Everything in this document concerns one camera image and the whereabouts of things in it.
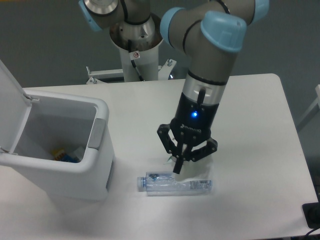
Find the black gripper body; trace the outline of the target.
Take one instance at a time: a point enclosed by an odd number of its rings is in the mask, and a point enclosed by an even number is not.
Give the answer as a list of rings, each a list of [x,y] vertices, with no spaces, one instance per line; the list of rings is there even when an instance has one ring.
[[[199,93],[196,100],[181,94],[175,117],[170,123],[179,148],[185,144],[191,149],[211,137],[211,126],[219,105],[206,105],[204,100],[204,91]]]

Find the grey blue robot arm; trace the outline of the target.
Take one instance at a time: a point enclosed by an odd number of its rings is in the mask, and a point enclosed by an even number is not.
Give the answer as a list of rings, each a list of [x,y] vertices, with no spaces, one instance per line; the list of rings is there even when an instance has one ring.
[[[94,31],[109,29],[120,51],[126,82],[157,80],[158,48],[166,42],[190,57],[174,118],[157,134],[175,158],[173,172],[217,150],[211,126],[247,26],[269,11],[267,0],[211,0],[198,7],[174,7],[163,17],[148,0],[81,0],[79,6]]]

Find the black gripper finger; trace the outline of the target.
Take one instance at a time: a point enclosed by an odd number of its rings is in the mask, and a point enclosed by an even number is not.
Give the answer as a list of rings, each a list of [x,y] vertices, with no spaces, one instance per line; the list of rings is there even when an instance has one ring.
[[[172,150],[172,156],[176,158],[176,162],[173,167],[173,172],[175,174],[180,174],[184,162],[197,162],[216,152],[218,148],[218,142],[211,137],[206,141],[205,146],[196,150],[193,150],[193,146],[191,144],[187,144],[186,147],[184,147],[184,145],[184,143],[178,143],[178,145]]]
[[[177,140],[177,145],[172,141],[169,135],[171,130],[169,124],[161,124],[158,127],[157,134],[163,144],[165,151],[177,159],[182,158],[183,142]]]

